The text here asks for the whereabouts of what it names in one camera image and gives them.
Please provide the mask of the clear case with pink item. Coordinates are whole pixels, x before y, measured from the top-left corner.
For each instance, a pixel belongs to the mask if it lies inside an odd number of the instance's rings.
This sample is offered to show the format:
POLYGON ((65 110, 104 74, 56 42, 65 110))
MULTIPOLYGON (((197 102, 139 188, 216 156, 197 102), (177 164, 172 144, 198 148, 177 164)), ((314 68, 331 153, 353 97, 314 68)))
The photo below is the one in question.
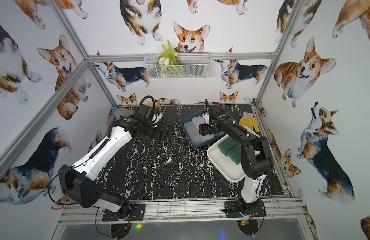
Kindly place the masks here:
POLYGON ((197 116, 197 117, 192 118, 192 122, 193 122, 193 124, 194 124, 197 128, 200 128, 200 125, 202 125, 202 124, 205 124, 205 123, 206 123, 206 121, 204 120, 204 118, 203 118, 203 117, 201 117, 201 116, 197 116))

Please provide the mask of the dark green case with pens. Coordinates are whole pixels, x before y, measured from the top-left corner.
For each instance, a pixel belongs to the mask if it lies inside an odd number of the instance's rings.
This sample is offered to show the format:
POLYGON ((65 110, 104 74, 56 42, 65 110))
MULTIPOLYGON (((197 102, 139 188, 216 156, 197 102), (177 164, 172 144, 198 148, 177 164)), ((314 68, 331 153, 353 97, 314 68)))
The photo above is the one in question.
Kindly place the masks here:
POLYGON ((222 139, 222 141, 218 144, 218 148, 220 151, 227 157, 228 152, 235 148, 237 146, 237 142, 232 139, 231 137, 228 137, 226 139, 222 139))

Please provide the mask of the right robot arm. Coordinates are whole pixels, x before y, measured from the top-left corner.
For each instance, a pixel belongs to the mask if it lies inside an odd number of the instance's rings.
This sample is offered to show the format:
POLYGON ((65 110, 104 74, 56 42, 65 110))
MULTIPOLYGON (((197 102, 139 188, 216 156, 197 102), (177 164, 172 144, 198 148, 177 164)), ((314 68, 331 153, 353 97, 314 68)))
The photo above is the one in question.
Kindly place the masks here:
POLYGON ((241 147, 241 164, 245 173, 244 186, 236 206, 229 210, 224 209, 223 212, 247 216, 251 210, 259 206, 263 181, 268 171, 274 167, 268 139, 250 133, 233 117, 224 114, 218 106, 209 105, 208 100, 205 100, 203 118, 206 122, 199 130, 202 136, 224 132, 241 147))

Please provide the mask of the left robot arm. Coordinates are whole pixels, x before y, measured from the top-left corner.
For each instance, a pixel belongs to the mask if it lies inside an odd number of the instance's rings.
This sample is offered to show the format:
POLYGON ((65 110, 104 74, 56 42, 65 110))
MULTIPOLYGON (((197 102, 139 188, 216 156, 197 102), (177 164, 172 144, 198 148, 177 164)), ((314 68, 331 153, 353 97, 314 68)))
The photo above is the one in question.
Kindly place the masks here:
POLYGON ((58 171, 62 193, 83 208, 97 207, 113 213, 128 214, 129 202, 120 195, 108 193, 96 184, 96 179, 109 160, 134 135, 153 133, 164 118, 159 116, 153 122, 141 123, 132 117, 113 117, 107 135, 84 157, 72 166, 63 165, 58 171))

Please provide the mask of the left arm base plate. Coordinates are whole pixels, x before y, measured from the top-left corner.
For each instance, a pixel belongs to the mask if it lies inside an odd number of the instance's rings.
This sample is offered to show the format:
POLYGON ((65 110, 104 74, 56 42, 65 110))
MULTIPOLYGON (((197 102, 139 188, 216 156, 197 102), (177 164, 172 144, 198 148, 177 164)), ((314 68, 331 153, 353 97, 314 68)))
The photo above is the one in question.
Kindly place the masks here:
POLYGON ((142 221, 146 210, 145 204, 128 204, 123 206, 118 212, 105 210, 103 222, 122 222, 122 221, 142 221))

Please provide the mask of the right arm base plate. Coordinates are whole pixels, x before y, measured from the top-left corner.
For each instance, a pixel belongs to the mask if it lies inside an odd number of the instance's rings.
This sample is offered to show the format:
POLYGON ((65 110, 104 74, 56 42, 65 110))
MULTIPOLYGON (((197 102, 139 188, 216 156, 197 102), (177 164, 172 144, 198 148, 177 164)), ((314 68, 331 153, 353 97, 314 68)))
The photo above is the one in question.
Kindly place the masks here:
POLYGON ((249 218, 252 215, 254 217, 267 216, 264 202, 260 199, 250 204, 245 203, 241 199, 237 201, 227 201, 224 203, 222 212, 226 214, 227 218, 249 218))

